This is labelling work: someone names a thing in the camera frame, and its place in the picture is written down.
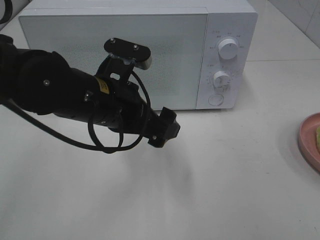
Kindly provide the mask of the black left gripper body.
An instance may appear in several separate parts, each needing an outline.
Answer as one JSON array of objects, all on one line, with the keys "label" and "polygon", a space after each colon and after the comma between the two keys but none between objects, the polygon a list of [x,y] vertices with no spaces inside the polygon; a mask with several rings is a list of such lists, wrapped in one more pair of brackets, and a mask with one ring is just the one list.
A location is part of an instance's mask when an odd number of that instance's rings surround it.
[{"label": "black left gripper body", "polygon": [[122,59],[108,56],[99,66],[96,77],[110,89],[115,104],[118,127],[110,127],[119,133],[118,147],[123,147],[124,134],[137,134],[138,138],[128,145],[135,147],[143,137],[156,148],[163,146],[163,120],[151,108],[149,94],[134,72],[135,62],[125,64]]}]

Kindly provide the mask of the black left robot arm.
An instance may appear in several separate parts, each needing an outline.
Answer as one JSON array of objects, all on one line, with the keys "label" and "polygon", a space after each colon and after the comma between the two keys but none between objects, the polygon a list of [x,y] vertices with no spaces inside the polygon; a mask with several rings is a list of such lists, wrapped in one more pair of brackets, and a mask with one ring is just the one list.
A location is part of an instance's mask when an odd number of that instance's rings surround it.
[{"label": "black left robot arm", "polygon": [[[78,148],[107,154],[127,151],[124,135],[146,138],[161,148],[180,130],[176,113],[151,108],[148,92],[135,73],[151,65],[148,47],[120,38],[104,44],[107,57],[94,75],[69,66],[57,52],[21,49],[0,37],[0,103],[37,128]],[[32,117],[54,114],[87,124],[92,144],[73,140]]]}]

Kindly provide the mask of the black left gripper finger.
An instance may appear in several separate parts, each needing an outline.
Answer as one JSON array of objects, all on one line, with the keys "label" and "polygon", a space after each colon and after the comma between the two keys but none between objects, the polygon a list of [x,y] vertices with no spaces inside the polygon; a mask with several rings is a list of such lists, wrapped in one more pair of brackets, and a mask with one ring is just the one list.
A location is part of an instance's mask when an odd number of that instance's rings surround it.
[{"label": "black left gripper finger", "polygon": [[178,136],[181,126],[177,122],[177,114],[167,107],[162,108],[159,118],[164,124],[160,138],[160,146],[163,147],[168,140]]}]

